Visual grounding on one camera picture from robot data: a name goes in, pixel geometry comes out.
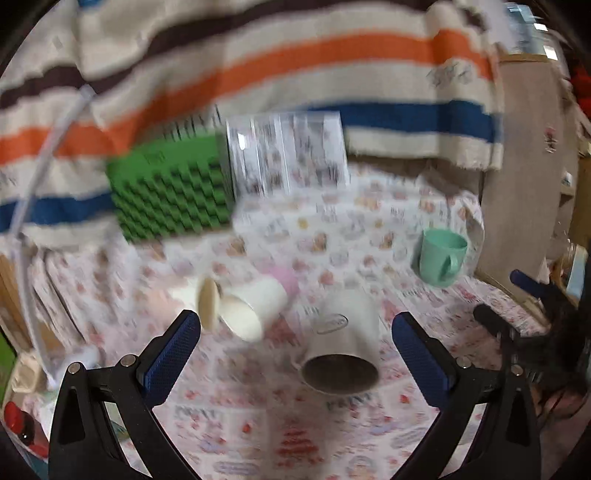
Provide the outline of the green studded box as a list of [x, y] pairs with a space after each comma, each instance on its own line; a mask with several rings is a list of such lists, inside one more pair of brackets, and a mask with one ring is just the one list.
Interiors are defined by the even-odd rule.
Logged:
[[231, 222], [228, 144], [219, 132], [161, 139], [106, 168], [123, 237], [142, 243], [218, 230]]

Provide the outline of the mint green mug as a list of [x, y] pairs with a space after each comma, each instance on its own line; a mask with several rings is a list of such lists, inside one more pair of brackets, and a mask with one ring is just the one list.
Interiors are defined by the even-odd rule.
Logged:
[[425, 230], [419, 255], [420, 278], [432, 286], [451, 286], [460, 274], [467, 250], [468, 242], [460, 234], [447, 229]]

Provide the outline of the white paper cup dark inside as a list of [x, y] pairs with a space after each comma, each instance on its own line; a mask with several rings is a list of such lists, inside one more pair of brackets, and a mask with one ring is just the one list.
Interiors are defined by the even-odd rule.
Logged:
[[311, 322], [301, 378], [328, 395], [355, 395], [379, 381], [380, 315], [360, 289], [332, 293]]

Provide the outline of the wooden cabinet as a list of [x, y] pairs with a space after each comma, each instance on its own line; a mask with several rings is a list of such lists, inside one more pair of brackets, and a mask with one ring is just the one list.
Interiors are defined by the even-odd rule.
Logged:
[[510, 282], [519, 269], [546, 280], [567, 249], [578, 176], [578, 112], [570, 84], [541, 55], [506, 55], [502, 167], [484, 178], [485, 241], [479, 278], [519, 302], [529, 295]]

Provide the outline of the pink cup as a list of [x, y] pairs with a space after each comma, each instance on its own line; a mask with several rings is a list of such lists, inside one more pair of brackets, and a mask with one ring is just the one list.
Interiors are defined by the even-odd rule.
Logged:
[[264, 274], [272, 276], [286, 291], [287, 298], [292, 300], [297, 296], [300, 291], [300, 285], [298, 285], [297, 276], [294, 274], [294, 270], [287, 267], [273, 266], [264, 271]]

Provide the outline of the white paper cup lying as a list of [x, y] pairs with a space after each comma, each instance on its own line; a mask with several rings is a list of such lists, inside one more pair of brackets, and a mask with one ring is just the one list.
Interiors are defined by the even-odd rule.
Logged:
[[288, 301], [290, 296], [280, 281], [272, 275], [263, 275], [225, 291], [218, 314], [239, 339], [259, 342], [286, 309]]

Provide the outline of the red object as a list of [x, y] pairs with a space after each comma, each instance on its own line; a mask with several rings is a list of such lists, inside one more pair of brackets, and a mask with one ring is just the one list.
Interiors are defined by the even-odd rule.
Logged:
[[9, 401], [4, 407], [4, 422], [25, 446], [34, 443], [35, 424], [33, 417], [21, 410], [16, 403]]

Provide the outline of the striped woven blanket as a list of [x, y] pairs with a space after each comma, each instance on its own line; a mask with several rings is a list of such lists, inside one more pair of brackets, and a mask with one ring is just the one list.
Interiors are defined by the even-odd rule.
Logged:
[[1, 65], [1, 226], [51, 127], [94, 91], [26, 228], [60, 247], [112, 207], [105, 166], [184, 127], [273, 111], [339, 113], [349, 150], [502, 165], [502, 101], [471, 1], [59, 1], [11, 33]]

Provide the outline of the patterned white tablecloth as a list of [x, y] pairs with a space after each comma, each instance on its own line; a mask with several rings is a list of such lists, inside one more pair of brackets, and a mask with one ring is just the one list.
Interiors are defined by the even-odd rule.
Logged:
[[[452, 354], [495, 368], [498, 345], [473, 309], [485, 303], [507, 315], [519, 305], [473, 275], [483, 234], [473, 193], [432, 171], [407, 178], [353, 167], [351, 175], [346, 190], [249, 202], [223, 233], [145, 246], [114, 234], [43, 251], [31, 269], [38, 311], [63, 344], [96, 345], [113, 364], [184, 309], [168, 290], [186, 278], [228, 288], [290, 268], [300, 292], [263, 340], [205, 333], [156, 415], [206, 479], [388, 479], [437, 414], [394, 348], [393, 318], [409, 311]], [[419, 275], [423, 233], [433, 228], [468, 242], [449, 287]], [[380, 382], [360, 395], [325, 396], [301, 381], [296, 364], [322, 300], [346, 289], [376, 302]]]

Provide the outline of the cream cup lying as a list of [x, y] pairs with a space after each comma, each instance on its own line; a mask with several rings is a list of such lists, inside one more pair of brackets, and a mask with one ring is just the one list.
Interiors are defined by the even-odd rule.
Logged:
[[197, 313], [204, 330], [213, 332], [219, 324], [218, 307], [221, 287], [208, 276], [188, 277], [168, 290], [169, 296], [184, 309]]

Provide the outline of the clear patterned plastic package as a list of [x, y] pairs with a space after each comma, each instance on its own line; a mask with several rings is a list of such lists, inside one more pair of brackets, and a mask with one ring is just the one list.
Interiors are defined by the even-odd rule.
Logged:
[[341, 116], [286, 112], [226, 121], [232, 186], [238, 197], [269, 197], [349, 185]]

